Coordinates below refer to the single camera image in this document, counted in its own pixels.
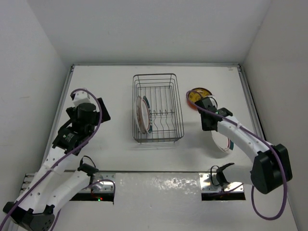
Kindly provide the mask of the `orange plate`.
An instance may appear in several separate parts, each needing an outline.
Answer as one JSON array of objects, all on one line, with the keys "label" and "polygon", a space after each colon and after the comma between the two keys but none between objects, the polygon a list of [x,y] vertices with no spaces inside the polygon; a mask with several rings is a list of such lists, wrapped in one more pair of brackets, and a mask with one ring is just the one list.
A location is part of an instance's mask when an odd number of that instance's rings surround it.
[{"label": "orange plate", "polygon": [[190,101],[187,101],[187,104],[188,104],[188,106],[189,106],[191,109],[193,109],[193,110],[195,110],[195,111],[198,110],[197,107],[196,107],[196,105],[195,105],[194,103],[192,103],[192,102],[190,102]]}]

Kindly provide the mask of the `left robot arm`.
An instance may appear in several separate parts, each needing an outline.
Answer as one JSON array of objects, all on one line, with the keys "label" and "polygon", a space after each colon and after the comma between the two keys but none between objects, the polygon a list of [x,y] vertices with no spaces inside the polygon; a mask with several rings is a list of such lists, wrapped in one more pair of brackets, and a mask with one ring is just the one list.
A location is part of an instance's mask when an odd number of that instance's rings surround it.
[{"label": "left robot arm", "polygon": [[102,98],[91,103],[89,97],[77,93],[72,99],[74,106],[66,109],[69,119],[59,128],[39,171],[25,191],[3,208],[5,220],[11,219],[27,231],[53,230],[61,208],[79,191],[91,187],[98,173],[96,167],[82,163],[71,178],[56,186],[66,166],[89,143],[100,124],[111,119]]}]

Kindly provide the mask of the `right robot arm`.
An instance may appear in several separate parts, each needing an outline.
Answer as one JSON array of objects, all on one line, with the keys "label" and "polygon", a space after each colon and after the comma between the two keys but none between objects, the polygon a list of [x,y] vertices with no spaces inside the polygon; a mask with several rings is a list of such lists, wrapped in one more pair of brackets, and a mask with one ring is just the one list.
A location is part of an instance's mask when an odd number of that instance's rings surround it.
[{"label": "right robot arm", "polygon": [[273,145],[257,137],[241,125],[231,111],[216,108],[208,97],[195,102],[204,131],[216,131],[229,138],[251,160],[251,166],[228,163],[216,171],[215,182],[225,186],[240,181],[268,194],[283,185],[283,178],[293,178],[288,150],[282,144]]}]

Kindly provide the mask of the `white plate dark rim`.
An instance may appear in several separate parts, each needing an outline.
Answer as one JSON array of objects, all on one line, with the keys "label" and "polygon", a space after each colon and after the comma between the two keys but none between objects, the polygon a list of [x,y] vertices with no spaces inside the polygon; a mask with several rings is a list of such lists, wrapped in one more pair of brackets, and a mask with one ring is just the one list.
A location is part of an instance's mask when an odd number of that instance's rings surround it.
[{"label": "white plate dark rim", "polygon": [[218,133],[217,131],[211,131],[212,139],[216,146],[224,153],[230,154],[234,149],[234,142],[228,137]]}]

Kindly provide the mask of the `yellow brown plate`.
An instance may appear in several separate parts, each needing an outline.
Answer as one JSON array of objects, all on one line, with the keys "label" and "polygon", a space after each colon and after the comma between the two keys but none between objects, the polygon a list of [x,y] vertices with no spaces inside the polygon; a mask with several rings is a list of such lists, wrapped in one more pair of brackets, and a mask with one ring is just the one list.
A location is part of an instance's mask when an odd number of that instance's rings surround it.
[{"label": "yellow brown plate", "polygon": [[196,101],[200,100],[201,98],[204,98],[205,96],[210,96],[212,95],[212,92],[205,88],[194,88],[192,89],[192,92],[189,93],[188,95],[188,100],[187,101],[192,101],[195,103]]}]

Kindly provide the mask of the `white patterned plate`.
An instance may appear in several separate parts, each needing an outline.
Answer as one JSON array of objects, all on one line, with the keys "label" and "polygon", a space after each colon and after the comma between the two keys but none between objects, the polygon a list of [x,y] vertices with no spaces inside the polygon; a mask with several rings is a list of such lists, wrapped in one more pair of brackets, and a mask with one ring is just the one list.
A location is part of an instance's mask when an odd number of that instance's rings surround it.
[{"label": "white patterned plate", "polygon": [[146,129],[143,124],[142,113],[141,113],[141,96],[137,96],[134,104],[135,121],[139,131],[142,134],[146,134]]}]

